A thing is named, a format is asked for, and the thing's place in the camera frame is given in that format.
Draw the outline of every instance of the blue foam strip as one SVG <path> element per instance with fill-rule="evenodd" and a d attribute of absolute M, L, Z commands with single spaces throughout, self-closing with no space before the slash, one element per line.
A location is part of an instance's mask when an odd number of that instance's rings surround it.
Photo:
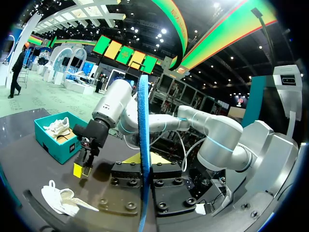
<path fill-rule="evenodd" d="M 149 149 L 149 105 L 148 105 L 148 76 L 140 77 L 138 87 L 138 121 L 140 133 L 140 159 L 143 173 L 143 188 L 142 188 L 142 212 L 140 218 L 139 232 L 143 231 L 150 191 L 150 149 Z"/>

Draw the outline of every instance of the green banner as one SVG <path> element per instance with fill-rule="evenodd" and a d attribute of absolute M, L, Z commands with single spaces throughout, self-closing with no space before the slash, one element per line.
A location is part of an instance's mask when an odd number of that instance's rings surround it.
<path fill-rule="evenodd" d="M 166 16 L 170 19 L 172 24 L 174 25 L 181 44 L 182 44 L 182 53 L 177 56 L 177 61 L 173 63 L 173 67 L 171 69 L 175 69 L 176 66 L 179 66 L 184 53 L 187 49 L 188 45 L 188 32 L 187 27 L 185 25 L 184 19 L 172 0 L 152 0 L 160 9 L 166 14 Z"/>

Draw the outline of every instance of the display screen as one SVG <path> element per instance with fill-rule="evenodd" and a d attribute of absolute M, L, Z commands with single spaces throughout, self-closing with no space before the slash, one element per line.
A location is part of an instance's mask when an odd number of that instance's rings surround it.
<path fill-rule="evenodd" d="M 144 57 L 145 57 L 144 53 L 135 51 L 133 56 L 132 56 L 132 58 L 131 58 L 131 60 L 130 60 L 129 66 L 131 66 L 134 69 L 139 69 L 140 65 L 138 65 L 136 63 L 132 63 L 132 62 L 135 61 L 135 62 L 141 64 L 143 62 L 143 60 L 144 60 Z"/>
<path fill-rule="evenodd" d="M 37 57 L 40 55 L 40 53 L 41 53 L 41 51 L 39 49 L 34 49 L 34 51 L 33 51 L 33 55 L 37 56 Z"/>
<path fill-rule="evenodd" d="M 8 52 L 10 53 L 12 47 L 13 47 L 14 41 L 13 40 L 7 40 L 4 42 L 3 46 L 3 52 Z"/>
<path fill-rule="evenodd" d="M 121 46 L 122 46 L 121 43 L 117 43 L 116 41 L 113 40 L 111 44 L 108 46 L 104 56 L 111 59 L 115 59 Z"/>
<path fill-rule="evenodd" d="M 69 57 L 64 57 L 62 61 L 62 65 L 67 66 L 69 64 L 70 58 Z"/>
<path fill-rule="evenodd" d="M 82 71 L 86 74 L 89 75 L 89 73 L 91 72 L 92 68 L 93 68 L 94 64 L 92 63 L 84 63 L 84 66 L 82 68 Z"/>
<path fill-rule="evenodd" d="M 134 52 L 133 49 L 123 46 L 119 55 L 117 56 L 116 61 L 123 64 L 127 64 L 133 52 Z"/>
<path fill-rule="evenodd" d="M 80 59 L 75 67 L 79 69 L 82 65 L 82 62 L 83 62 L 83 60 Z"/>
<path fill-rule="evenodd" d="M 97 44 L 95 45 L 93 51 L 99 54 L 103 54 L 105 49 L 107 48 L 109 42 L 111 41 L 111 39 L 101 35 L 101 37 L 99 38 Z"/>
<path fill-rule="evenodd" d="M 72 63 L 71 63 L 71 66 L 74 66 L 76 67 L 76 65 L 78 64 L 80 60 L 77 58 L 77 57 L 73 57 L 73 60 L 72 60 Z"/>
<path fill-rule="evenodd" d="M 146 56 L 146 59 L 143 62 L 145 68 L 142 66 L 140 70 L 144 71 L 145 73 L 151 74 L 158 59 L 152 56 Z"/>

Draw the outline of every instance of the white sneaker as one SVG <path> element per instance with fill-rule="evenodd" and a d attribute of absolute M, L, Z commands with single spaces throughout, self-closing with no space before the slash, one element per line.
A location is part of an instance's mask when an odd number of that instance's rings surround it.
<path fill-rule="evenodd" d="M 69 127 L 69 119 L 68 117 L 65 117 L 63 120 L 56 120 L 51 123 L 49 127 L 44 127 L 44 129 L 47 134 L 56 139 L 58 136 L 68 135 L 70 133 Z"/>

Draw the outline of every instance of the green sign panel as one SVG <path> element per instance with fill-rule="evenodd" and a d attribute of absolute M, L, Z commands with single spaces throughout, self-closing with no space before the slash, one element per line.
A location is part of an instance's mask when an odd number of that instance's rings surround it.
<path fill-rule="evenodd" d="M 116 61 L 123 64 L 127 64 L 133 52 L 134 52 L 133 49 L 123 46 L 119 55 L 117 56 Z"/>
<path fill-rule="evenodd" d="M 102 55 L 110 41 L 111 40 L 109 38 L 101 35 L 93 51 Z"/>
<path fill-rule="evenodd" d="M 144 71 L 145 73 L 151 74 L 157 60 L 158 60 L 157 58 L 154 58 L 154 57 L 151 57 L 151 56 L 146 56 L 146 59 L 143 62 L 143 65 L 145 65 L 145 68 L 141 67 L 140 70 Z"/>

